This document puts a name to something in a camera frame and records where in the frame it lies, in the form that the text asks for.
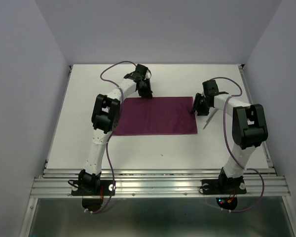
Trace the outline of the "purple cloth napkin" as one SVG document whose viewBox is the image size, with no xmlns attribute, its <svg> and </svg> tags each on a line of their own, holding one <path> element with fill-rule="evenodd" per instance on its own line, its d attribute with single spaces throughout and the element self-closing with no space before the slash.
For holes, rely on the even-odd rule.
<svg viewBox="0 0 296 237">
<path fill-rule="evenodd" d="M 115 136 L 197 134 L 192 97 L 127 98 Z"/>
</svg>

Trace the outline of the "silver metal spoon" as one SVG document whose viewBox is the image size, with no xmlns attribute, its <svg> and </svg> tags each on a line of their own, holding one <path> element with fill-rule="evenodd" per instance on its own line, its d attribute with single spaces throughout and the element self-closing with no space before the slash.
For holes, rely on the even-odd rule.
<svg viewBox="0 0 296 237">
<path fill-rule="evenodd" d="M 213 116 L 216 114 L 216 112 L 218 111 L 218 109 L 214 109 L 213 112 L 209 115 L 208 119 L 207 119 L 207 123 L 209 123 L 211 121 L 211 119 L 213 118 Z"/>
</svg>

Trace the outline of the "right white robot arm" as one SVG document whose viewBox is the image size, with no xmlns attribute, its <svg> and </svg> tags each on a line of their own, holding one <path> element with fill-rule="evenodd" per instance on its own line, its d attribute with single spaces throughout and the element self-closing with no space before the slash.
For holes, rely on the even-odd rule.
<svg viewBox="0 0 296 237">
<path fill-rule="evenodd" d="M 221 77 L 234 83 L 239 88 L 238 94 L 220 91 L 217 78 L 202 83 L 203 92 L 194 98 L 191 113 L 207 116 L 214 108 L 222 111 L 224 141 L 229 153 L 227 163 L 221 169 L 217 187 L 228 193 L 239 182 L 247 170 L 247 163 L 256 150 L 268 138 L 268 130 L 264 108 L 261 104 L 249 104 L 238 98 L 243 91 L 235 81 Z"/>
</svg>

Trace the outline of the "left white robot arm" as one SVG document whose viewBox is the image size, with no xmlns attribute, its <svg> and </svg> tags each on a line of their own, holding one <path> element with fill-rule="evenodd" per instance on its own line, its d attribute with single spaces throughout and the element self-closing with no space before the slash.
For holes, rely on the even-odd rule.
<svg viewBox="0 0 296 237">
<path fill-rule="evenodd" d="M 135 69 L 126 74 L 121 83 L 103 78 L 105 72 L 122 63 L 131 63 Z M 142 98 L 152 98 L 150 77 L 151 71 L 148 67 L 130 61 L 116 63 L 100 74 L 102 81 L 112 83 L 115 88 L 107 94 L 98 94 L 96 97 L 91 116 L 92 144 L 86 163 L 78 175 L 78 189 L 82 189 L 90 195 L 99 191 L 104 152 L 119 123 L 123 102 L 135 92 L 138 92 Z"/>
</svg>

